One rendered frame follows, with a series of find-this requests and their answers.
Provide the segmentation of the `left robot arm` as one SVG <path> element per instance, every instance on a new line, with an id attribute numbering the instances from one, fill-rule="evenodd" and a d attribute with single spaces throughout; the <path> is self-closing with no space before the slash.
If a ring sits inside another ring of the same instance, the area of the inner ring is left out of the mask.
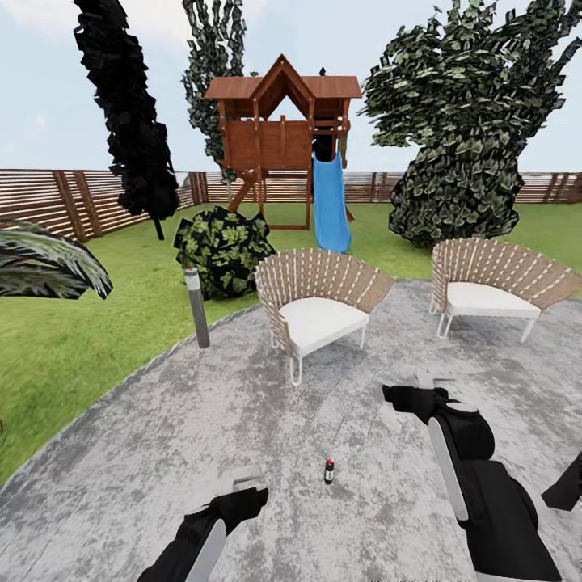
<path id="1" fill-rule="evenodd" d="M 258 465 L 224 471 L 221 495 L 185 515 L 176 539 L 141 573 L 137 582 L 208 582 L 226 537 L 238 523 L 257 517 L 268 501 L 268 489 L 238 490 L 238 483 L 260 476 Z"/>

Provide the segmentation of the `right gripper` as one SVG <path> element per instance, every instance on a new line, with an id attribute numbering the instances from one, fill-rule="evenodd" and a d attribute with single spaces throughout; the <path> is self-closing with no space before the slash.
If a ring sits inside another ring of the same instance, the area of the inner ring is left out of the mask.
<path id="1" fill-rule="evenodd" d="M 430 396 L 440 399 L 448 398 L 447 390 L 439 388 L 425 390 L 416 389 L 413 386 L 393 385 L 392 387 L 382 386 L 382 392 L 385 400 L 392 403 L 396 412 L 414 413 L 419 419 L 419 407 L 422 399 L 430 398 Z"/>

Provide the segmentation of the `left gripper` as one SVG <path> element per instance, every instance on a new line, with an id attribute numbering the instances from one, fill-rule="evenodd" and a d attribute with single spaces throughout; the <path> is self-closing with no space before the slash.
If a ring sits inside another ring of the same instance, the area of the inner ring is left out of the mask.
<path id="1" fill-rule="evenodd" d="M 225 503 L 230 504 L 234 510 L 235 518 L 233 528 L 235 528 L 238 523 L 250 520 L 259 515 L 260 509 L 264 507 L 268 501 L 268 493 L 268 489 L 256 492 L 256 487 L 252 487 L 250 489 L 244 489 L 238 493 L 216 496 L 211 502 L 215 503 L 217 501 L 224 501 Z"/>

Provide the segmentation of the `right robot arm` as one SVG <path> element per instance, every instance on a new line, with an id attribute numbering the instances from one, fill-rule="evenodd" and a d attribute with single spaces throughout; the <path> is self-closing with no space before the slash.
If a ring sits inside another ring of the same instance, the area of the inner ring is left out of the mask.
<path id="1" fill-rule="evenodd" d="M 433 382 L 459 379 L 451 368 L 417 366 L 413 386 L 382 386 L 396 412 L 428 425 L 478 582 L 563 582 L 538 535 L 538 512 L 521 484 L 490 458 L 494 436 L 478 409 L 449 399 Z"/>

